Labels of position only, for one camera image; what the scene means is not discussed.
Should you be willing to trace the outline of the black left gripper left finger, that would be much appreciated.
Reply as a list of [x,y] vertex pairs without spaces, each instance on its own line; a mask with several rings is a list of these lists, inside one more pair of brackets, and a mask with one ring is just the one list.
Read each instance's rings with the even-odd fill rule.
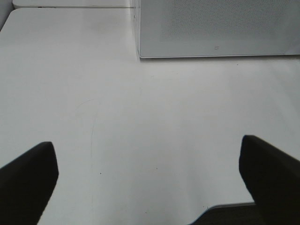
[[0,169],[0,223],[38,224],[59,176],[52,142],[41,142]]

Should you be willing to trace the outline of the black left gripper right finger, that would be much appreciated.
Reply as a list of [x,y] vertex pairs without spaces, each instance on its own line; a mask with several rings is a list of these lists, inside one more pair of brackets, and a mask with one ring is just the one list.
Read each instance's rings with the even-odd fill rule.
[[254,135],[242,138],[239,172],[268,225],[300,223],[300,162]]

